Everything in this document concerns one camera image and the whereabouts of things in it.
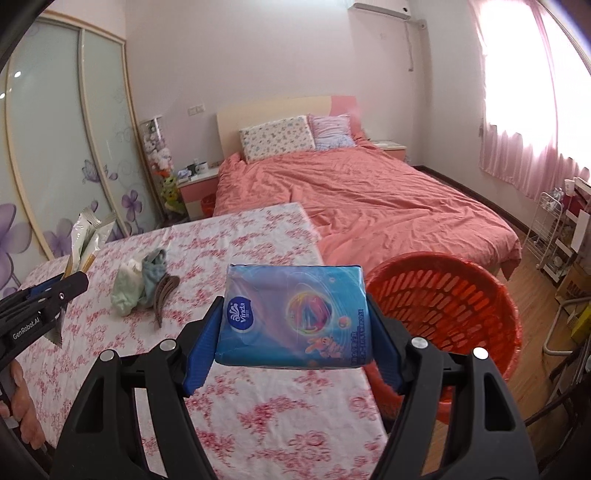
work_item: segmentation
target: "electrical wire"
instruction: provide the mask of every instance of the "electrical wire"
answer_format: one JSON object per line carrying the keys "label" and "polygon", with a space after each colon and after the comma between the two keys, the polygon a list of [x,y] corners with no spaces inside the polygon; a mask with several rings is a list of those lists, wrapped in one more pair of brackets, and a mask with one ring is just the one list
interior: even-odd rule
{"label": "electrical wire", "polygon": [[407,39],[408,58],[410,59],[410,68],[408,69],[408,71],[414,72],[413,46],[410,43],[410,33],[408,32],[408,22],[404,22],[404,34]]}

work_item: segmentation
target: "sliding wardrobe door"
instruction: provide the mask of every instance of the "sliding wardrobe door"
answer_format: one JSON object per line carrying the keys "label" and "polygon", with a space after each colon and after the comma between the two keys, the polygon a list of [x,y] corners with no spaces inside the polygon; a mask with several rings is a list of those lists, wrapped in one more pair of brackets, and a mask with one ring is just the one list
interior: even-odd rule
{"label": "sliding wardrobe door", "polygon": [[153,230],[158,213],[129,113],[122,46],[89,31],[83,32],[80,44],[86,122],[107,188],[128,232]]}
{"label": "sliding wardrobe door", "polygon": [[0,73],[0,299],[13,293],[46,260],[13,181],[5,124],[7,69]]}
{"label": "sliding wardrobe door", "polygon": [[88,142],[79,89],[79,30],[36,22],[8,70],[8,141],[32,214],[56,257],[90,206],[111,211]]}

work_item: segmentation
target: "folded clothing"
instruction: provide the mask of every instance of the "folded clothing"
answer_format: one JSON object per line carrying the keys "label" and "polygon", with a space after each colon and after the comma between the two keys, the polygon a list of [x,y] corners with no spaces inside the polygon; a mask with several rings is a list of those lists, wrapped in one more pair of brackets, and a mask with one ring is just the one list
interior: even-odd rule
{"label": "folded clothing", "polygon": [[165,275],[166,250],[164,248],[153,250],[141,263],[131,258],[122,264],[111,291],[111,305],[117,314],[125,317],[137,305],[143,308],[154,306],[156,286]]}

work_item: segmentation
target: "plush toy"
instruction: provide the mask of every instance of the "plush toy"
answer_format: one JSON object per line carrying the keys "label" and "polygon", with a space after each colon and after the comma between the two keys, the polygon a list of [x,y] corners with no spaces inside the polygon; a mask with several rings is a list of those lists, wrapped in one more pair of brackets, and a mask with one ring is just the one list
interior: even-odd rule
{"label": "plush toy", "polygon": [[168,149],[168,147],[164,147],[161,150],[159,150],[158,166],[160,170],[172,171],[174,169],[173,156],[170,154],[170,150]]}
{"label": "plush toy", "polygon": [[144,151],[146,152],[146,155],[150,155],[156,148],[156,142],[146,137],[147,135],[144,137]]}
{"label": "plush toy", "polygon": [[180,215],[187,214],[187,209],[181,199],[181,194],[177,187],[177,179],[174,175],[171,175],[164,180],[162,185],[162,198],[164,199],[164,206],[167,210]]}

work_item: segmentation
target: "wire shelf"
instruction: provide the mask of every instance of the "wire shelf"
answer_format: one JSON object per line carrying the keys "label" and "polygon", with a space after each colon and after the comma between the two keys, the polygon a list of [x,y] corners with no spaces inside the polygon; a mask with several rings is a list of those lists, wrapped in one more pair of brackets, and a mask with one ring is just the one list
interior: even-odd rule
{"label": "wire shelf", "polygon": [[[537,268],[544,268],[548,259],[554,258],[558,249],[556,239],[564,225],[562,202],[552,198],[548,193],[540,195],[535,210],[534,221],[525,239],[524,246],[538,259]],[[560,267],[554,265],[548,268],[552,277],[559,275]]]}

